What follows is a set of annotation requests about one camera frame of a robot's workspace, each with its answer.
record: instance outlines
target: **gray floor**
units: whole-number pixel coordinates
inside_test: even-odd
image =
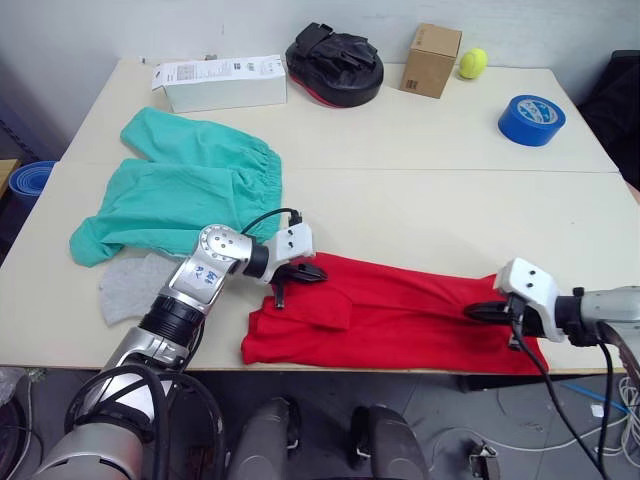
[[[34,386],[36,429],[51,448],[62,434],[66,406],[89,372],[50,370]],[[470,427],[488,438],[521,447],[542,447],[562,443],[570,434],[555,413],[543,385],[509,387],[462,393],[457,378],[446,375],[367,373],[206,373],[197,375],[218,399],[225,415],[230,445],[237,441],[251,411],[272,396],[295,396],[303,417],[303,447],[290,460],[290,478],[309,480],[335,476],[369,475],[368,466],[350,470],[345,446],[351,412],[359,405],[384,404],[402,413],[416,432],[427,463],[431,465],[433,442],[442,429]],[[602,391],[602,377],[585,377],[571,382]],[[599,425],[592,416],[587,397],[563,388],[558,394],[570,419],[580,432]],[[614,410],[613,418],[620,412]],[[206,445],[206,418],[197,399],[184,394],[173,412],[172,478],[187,480],[186,449]],[[597,435],[587,439],[595,445]],[[474,437],[450,432],[435,457],[434,480],[470,479],[465,449]],[[608,445],[618,446],[620,428],[610,430]],[[598,474],[574,444],[562,450],[526,453],[496,447],[502,478],[518,480],[596,480]],[[26,479],[37,463],[33,447],[20,479]],[[610,457],[607,467],[612,479],[638,479],[622,456]]]

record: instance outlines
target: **gray cloth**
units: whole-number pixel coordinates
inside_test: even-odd
[[[109,265],[100,281],[100,309],[107,325],[142,318],[158,296],[178,261],[150,253]]]

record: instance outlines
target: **white box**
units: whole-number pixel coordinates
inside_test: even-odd
[[[280,55],[163,63],[151,88],[164,88],[176,113],[286,103]]]

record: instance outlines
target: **small brown box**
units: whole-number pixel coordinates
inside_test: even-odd
[[[411,44],[400,90],[440,98],[458,56],[462,32],[422,23]]]

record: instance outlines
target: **white wall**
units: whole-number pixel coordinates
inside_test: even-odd
[[[640,48],[638,0],[0,0],[0,95],[62,150],[118,57],[284,52],[310,21],[369,37],[387,62],[421,21],[457,28],[461,50],[550,67],[576,102],[611,51]]]

